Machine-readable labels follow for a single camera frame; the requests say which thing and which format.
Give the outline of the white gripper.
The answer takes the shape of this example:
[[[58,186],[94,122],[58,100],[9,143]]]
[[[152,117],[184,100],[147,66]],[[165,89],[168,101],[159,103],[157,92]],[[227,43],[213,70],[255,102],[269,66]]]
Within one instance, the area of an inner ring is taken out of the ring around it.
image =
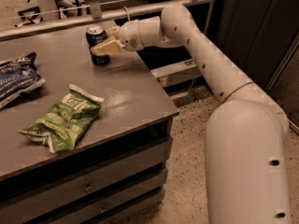
[[[91,48],[93,55],[118,54],[121,53],[123,48],[129,51],[137,51],[144,48],[139,31],[139,20],[128,21],[121,28],[120,26],[110,27],[106,29],[106,34],[109,37],[107,40]]]

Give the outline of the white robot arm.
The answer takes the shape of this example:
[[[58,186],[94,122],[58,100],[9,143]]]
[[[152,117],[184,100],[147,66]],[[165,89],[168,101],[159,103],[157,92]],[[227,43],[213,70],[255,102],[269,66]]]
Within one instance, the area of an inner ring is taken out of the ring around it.
[[[292,224],[283,109],[199,30],[180,3],[166,5],[158,17],[108,29],[107,40],[92,52],[150,46],[185,47],[220,103],[205,135],[209,224]]]

